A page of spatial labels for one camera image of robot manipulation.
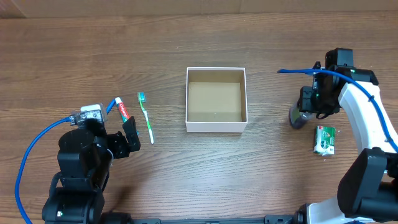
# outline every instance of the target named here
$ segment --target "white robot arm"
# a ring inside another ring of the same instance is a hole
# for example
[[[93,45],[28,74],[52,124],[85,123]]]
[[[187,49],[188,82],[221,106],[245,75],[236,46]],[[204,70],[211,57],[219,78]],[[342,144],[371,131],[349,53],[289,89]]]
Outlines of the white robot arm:
[[[298,129],[311,117],[309,114],[323,119],[343,108],[353,129],[359,156],[340,181],[337,196],[303,205],[295,214],[295,223],[398,220],[398,185],[396,181],[381,181],[385,171],[398,179],[398,135],[381,103],[379,82],[372,71],[354,67],[350,49],[331,50],[326,53],[325,61],[325,69],[316,62],[313,69],[279,70],[314,76],[313,85],[304,86],[300,91],[295,109],[300,111],[300,116],[290,116],[290,122]]]
[[[380,88],[369,82],[358,83],[374,96],[384,115],[391,138],[394,142],[398,142],[398,135],[381,103]],[[386,141],[376,110],[363,92],[353,84],[346,83],[341,90],[338,101],[346,112],[353,129],[358,154],[363,149],[372,149],[374,147],[379,147],[384,152],[395,153],[395,150]],[[371,218],[346,218],[338,206],[337,196],[320,203],[313,203],[307,209],[307,224],[344,224],[353,221],[374,222]]]
[[[390,119],[381,103],[380,88],[369,82],[357,83],[374,96],[374,99],[384,115],[391,138],[394,142],[398,142],[398,135],[392,127]],[[353,84],[346,83],[341,90],[338,101],[346,112],[349,123],[353,129],[358,154],[360,154],[363,149],[372,149],[373,147],[380,147],[384,152],[395,153],[395,150],[391,147],[384,135],[376,110],[361,90]]]

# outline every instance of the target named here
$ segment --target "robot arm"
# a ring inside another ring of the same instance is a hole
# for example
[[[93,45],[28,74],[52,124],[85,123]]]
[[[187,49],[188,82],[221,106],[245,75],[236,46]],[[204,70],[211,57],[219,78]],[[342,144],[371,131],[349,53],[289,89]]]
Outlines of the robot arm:
[[[398,142],[398,135],[392,127],[390,119],[381,103],[380,88],[370,82],[358,83],[374,96],[384,115],[391,138],[394,142]],[[376,110],[363,92],[353,84],[346,83],[341,89],[338,101],[346,112],[353,129],[358,154],[363,149],[372,149],[373,147],[380,147],[384,152],[395,153],[395,150],[386,141]]]
[[[353,51],[335,49],[328,52],[325,67],[326,70],[357,81],[374,97],[391,139],[398,142],[397,133],[381,103],[378,80],[372,71],[354,67]],[[314,68],[320,69],[320,62]],[[297,108],[301,113],[316,113],[318,119],[323,119],[338,113],[342,107],[352,126],[359,156],[342,178],[336,197],[298,211],[298,214],[302,213],[302,223],[398,220],[398,187],[394,182],[381,181],[385,170],[390,177],[398,178],[398,154],[388,141],[391,139],[386,139],[379,116],[368,96],[354,84],[325,73],[315,74],[313,86],[301,89]]]
[[[78,128],[65,133],[58,142],[57,159],[61,172],[53,178],[42,218],[46,224],[97,224],[103,218],[103,191],[109,179],[111,162],[129,157],[130,152],[141,147],[136,122],[131,116],[123,123],[126,136],[120,131],[108,134],[102,105],[84,106],[80,113],[70,116],[70,121]],[[59,180],[62,187],[57,187]],[[129,218],[126,214],[118,217],[122,220]]]

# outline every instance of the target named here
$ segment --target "toothbrush handle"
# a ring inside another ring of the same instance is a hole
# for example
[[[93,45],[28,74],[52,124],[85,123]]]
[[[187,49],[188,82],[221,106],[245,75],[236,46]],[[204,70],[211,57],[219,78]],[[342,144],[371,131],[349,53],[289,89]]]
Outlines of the toothbrush handle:
[[[152,128],[150,127],[150,124],[149,124],[148,113],[146,110],[143,110],[142,112],[144,113],[145,120],[147,121],[150,143],[153,144],[154,143],[154,135],[152,133]]]

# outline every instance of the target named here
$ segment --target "toothpaste tube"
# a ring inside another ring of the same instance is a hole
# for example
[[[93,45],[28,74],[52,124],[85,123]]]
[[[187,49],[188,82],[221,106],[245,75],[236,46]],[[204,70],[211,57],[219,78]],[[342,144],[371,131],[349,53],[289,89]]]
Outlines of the toothpaste tube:
[[[124,106],[124,103],[122,102],[122,99],[120,99],[120,97],[116,97],[114,100],[116,101],[116,105],[118,106],[120,115],[124,123],[130,118],[130,115],[129,113],[127,113],[126,107]]]

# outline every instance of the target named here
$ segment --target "cardboard bottom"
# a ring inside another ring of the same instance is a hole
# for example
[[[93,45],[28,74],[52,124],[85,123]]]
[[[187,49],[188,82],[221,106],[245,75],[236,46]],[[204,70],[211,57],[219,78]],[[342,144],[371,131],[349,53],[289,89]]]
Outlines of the cardboard bottom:
[[[241,84],[190,82],[188,121],[242,122]]]

